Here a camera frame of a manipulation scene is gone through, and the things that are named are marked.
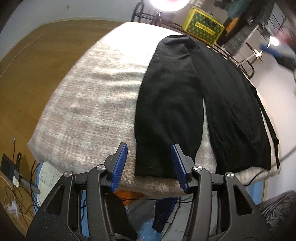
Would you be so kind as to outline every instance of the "black cable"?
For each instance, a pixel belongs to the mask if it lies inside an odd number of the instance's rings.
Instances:
[[[296,145],[286,154],[286,155],[284,155],[283,156],[283,158],[281,158],[279,161],[280,162],[282,162],[282,161],[284,161],[285,159],[287,159],[289,156],[291,156],[294,152],[296,151]],[[273,165],[271,165],[270,166],[270,168],[272,168],[272,167],[274,167],[274,166],[276,166],[277,165],[277,163],[275,163],[275,164],[273,164]],[[262,171],[260,171],[259,173],[257,173],[250,181],[249,181],[249,183],[247,184],[247,185],[244,185],[245,187],[248,187],[253,181],[254,181],[254,179],[258,176],[258,175],[260,175],[262,172],[264,172],[264,171],[266,171],[265,169],[264,170],[262,170]]]
[[[186,198],[186,199],[184,199],[184,200],[181,200],[181,202],[186,201],[186,200],[188,200],[188,199],[190,199],[190,198],[192,198],[192,196],[190,196],[189,198]]]
[[[246,45],[254,52],[254,49],[246,42]]]
[[[32,165],[32,167],[31,167],[30,191],[31,191],[31,200],[32,200],[32,203],[35,204],[35,206],[38,207],[38,205],[39,205],[38,200],[37,200],[37,198],[33,195],[33,190],[32,190],[32,187],[31,187],[31,183],[32,183],[32,180],[33,180],[33,174],[34,174],[34,173],[33,173],[33,168],[34,168],[34,165],[35,165],[35,164],[36,164],[36,160],[34,160],[33,165]]]
[[[32,215],[30,212],[29,212],[29,209],[31,208],[31,207],[38,207],[37,205],[35,205],[35,204],[32,204],[32,205],[30,205],[29,207],[28,207],[28,209],[26,210],[26,212],[24,213],[24,215],[26,215],[27,213],[29,213],[32,217],[34,217],[34,215]]]
[[[31,194],[29,193],[29,191],[28,191],[27,189],[25,189],[23,186],[19,186],[19,188],[24,189],[24,190],[26,191],[26,193],[27,193],[29,196],[31,196]]]
[[[33,172],[33,174],[32,174],[32,178],[33,178],[33,175],[34,175],[34,173],[36,172],[37,168],[39,167],[39,165],[40,165],[40,163],[38,163],[38,165],[35,167],[34,172]]]
[[[84,217],[84,211],[85,211],[85,207],[86,207],[85,202],[86,202],[86,198],[85,198],[85,200],[83,201],[83,207],[81,207],[81,208],[83,208],[81,221],[82,221],[82,219],[83,219],[83,217]]]
[[[15,189],[17,189],[18,191],[19,191],[19,193],[20,193],[20,190],[18,189],[18,188],[15,188],[15,186],[13,187],[13,192],[14,192],[14,195],[15,195],[15,197],[16,197],[16,193],[15,193]],[[26,225],[27,225],[27,227],[29,228],[29,225],[28,225],[28,223],[27,223],[27,221],[26,221],[26,219],[25,219],[25,216],[24,216],[24,214],[23,214],[23,210],[22,210],[22,208],[24,207],[24,205],[23,205],[23,198],[21,199],[22,201],[21,201],[21,205],[20,205],[20,202],[19,202],[19,200],[16,198],[16,200],[17,200],[17,204],[18,204],[18,206],[19,207],[21,207],[21,214],[22,214],[22,218],[24,219],[24,221],[25,221],[25,223],[26,223]]]
[[[152,201],[159,201],[161,199],[154,199],[154,198],[129,198],[129,199],[121,199],[121,201],[129,201],[129,200],[152,200]]]
[[[11,191],[11,193],[12,193],[12,200],[13,200],[13,194],[14,194],[14,192],[13,192],[13,190],[10,188],[10,186],[5,186],[5,193],[6,193],[6,196],[8,197],[8,193],[7,193],[7,188],[9,188],[9,190]],[[24,213],[24,215],[26,215],[27,213],[29,213],[32,217],[34,217],[34,215],[32,215],[31,213],[30,213],[30,207],[32,207],[32,206],[36,206],[36,205],[30,205],[28,208],[26,208],[24,205],[23,205],[23,208],[26,210],[26,212]]]
[[[13,155],[12,155],[12,163],[14,163],[15,159],[15,141],[13,141]]]

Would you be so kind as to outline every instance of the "orange fabric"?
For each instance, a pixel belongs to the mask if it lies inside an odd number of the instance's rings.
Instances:
[[[140,192],[130,192],[130,191],[122,191],[122,190],[116,190],[114,194],[120,197],[121,199],[139,199],[145,196],[145,194]],[[123,201],[123,204],[127,206],[133,201],[134,200]]]
[[[235,27],[235,25],[237,24],[237,22],[239,21],[239,17],[236,17],[235,19],[233,19],[230,24],[227,25],[227,27],[225,28],[225,31],[227,33],[230,33],[233,28]]]

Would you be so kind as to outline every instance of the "lamp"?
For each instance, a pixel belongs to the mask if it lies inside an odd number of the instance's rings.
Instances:
[[[164,12],[175,12],[184,8],[190,0],[150,0],[152,5]]]
[[[269,47],[271,44],[274,45],[275,47],[277,47],[277,46],[279,46],[279,40],[275,37],[270,36],[269,43],[268,43],[267,47]]]

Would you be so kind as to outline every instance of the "blue object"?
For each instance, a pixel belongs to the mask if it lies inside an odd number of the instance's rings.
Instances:
[[[83,206],[83,202],[85,199],[86,199],[86,191],[82,191],[82,197],[81,197],[81,203],[80,203],[81,207]],[[89,225],[87,222],[87,207],[85,207],[83,209],[84,209],[84,216],[83,216],[83,219],[81,220],[82,234],[86,237],[89,237]]]
[[[127,144],[124,144],[112,172],[112,183],[110,185],[110,189],[112,192],[114,192],[119,186],[124,165],[126,164],[127,156],[128,156],[128,146]]]
[[[247,192],[249,193],[250,197],[253,199],[256,205],[261,203],[263,185],[264,182],[261,181],[246,187]]]
[[[183,166],[183,164],[181,162],[180,156],[178,154],[178,151],[177,151],[175,145],[172,145],[171,157],[172,157],[172,161],[173,161],[173,164],[174,164],[174,167],[175,167],[175,172],[177,174],[177,178],[178,178],[180,187],[186,193],[187,190],[188,190],[188,185],[187,185],[187,181],[186,181],[186,175],[187,174],[186,174],[184,166]]]
[[[267,47],[267,46],[264,45],[264,44],[260,44],[260,45],[259,45],[259,48],[260,48],[261,50],[263,50],[264,52],[271,54],[274,58],[280,58],[280,57],[281,57],[280,52],[277,51],[277,50],[275,50],[275,49],[272,48],[272,47]]]
[[[138,232],[138,238],[143,241],[160,241],[161,234],[152,228],[153,220],[143,223],[141,230]]]
[[[38,186],[39,185],[39,175],[40,175],[40,171],[41,171],[41,168],[42,168],[42,165],[43,165],[43,162],[42,163],[40,163],[39,164],[39,166],[38,166],[38,168],[37,168],[37,173],[36,173],[36,179],[35,179],[35,184],[36,184],[36,186]],[[39,205],[37,205],[36,204],[36,200],[38,200],[37,198],[38,198],[38,196],[37,196],[37,194],[36,193],[34,193],[33,192],[33,196],[35,197],[35,200],[33,200],[33,204],[35,204],[36,206],[34,206],[34,214],[36,214],[36,212],[39,210],[39,208],[38,208],[38,206]]]

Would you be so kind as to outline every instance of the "black device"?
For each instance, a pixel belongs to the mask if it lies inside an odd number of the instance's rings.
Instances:
[[[183,241],[266,241],[269,229],[244,186],[228,172],[209,173],[185,156],[178,144],[171,149],[180,187],[193,193],[193,201]],[[106,194],[118,187],[127,158],[127,146],[121,143],[116,154],[107,157],[86,173],[65,172],[53,187],[28,232],[30,241],[115,241],[106,204]],[[87,193],[90,237],[82,235],[80,217],[81,190]],[[218,193],[217,233],[209,237],[212,191]]]
[[[22,158],[22,154],[19,152],[17,154],[17,159],[15,161],[15,170],[18,171],[18,172],[20,172],[20,160],[21,160],[21,158]]]
[[[15,171],[15,164],[5,155],[2,156],[0,171],[13,182],[13,175]]]

